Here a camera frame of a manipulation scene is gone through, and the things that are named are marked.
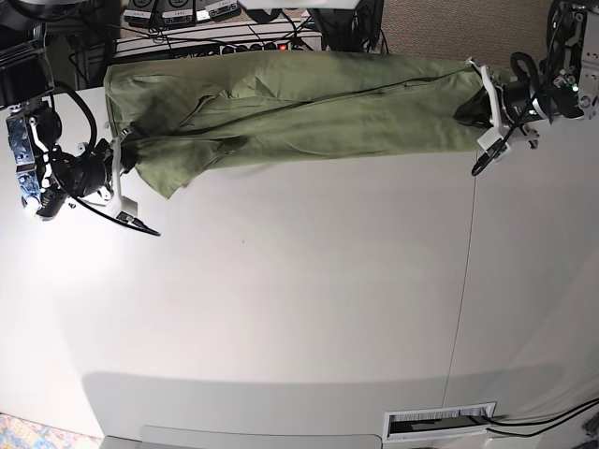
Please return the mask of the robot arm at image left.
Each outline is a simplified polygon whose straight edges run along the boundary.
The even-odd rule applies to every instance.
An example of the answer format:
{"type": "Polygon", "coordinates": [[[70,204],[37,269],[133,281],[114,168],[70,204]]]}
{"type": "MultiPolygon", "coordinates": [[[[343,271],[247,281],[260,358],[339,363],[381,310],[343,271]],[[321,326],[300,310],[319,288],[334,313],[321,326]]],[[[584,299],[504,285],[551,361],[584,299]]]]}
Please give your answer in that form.
{"type": "Polygon", "coordinates": [[[43,221],[67,199],[147,233],[122,194],[130,170],[163,197],[210,169],[477,149],[464,116],[484,92],[472,62],[334,51],[249,51],[112,65],[111,139],[61,149],[45,42],[2,23],[1,104],[22,205],[43,221]]]}

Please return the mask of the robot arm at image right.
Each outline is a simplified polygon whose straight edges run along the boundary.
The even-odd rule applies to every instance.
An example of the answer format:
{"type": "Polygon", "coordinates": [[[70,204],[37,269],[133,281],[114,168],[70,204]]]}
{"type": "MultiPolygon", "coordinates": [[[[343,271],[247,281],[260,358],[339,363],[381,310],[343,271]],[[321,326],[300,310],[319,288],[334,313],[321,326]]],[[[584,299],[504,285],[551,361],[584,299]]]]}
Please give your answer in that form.
{"type": "Polygon", "coordinates": [[[517,142],[536,148],[544,124],[597,115],[598,3],[554,1],[546,42],[540,63],[524,52],[512,53],[508,74],[469,62],[483,87],[454,119],[485,131],[478,139],[485,160],[499,158],[517,142]]]}

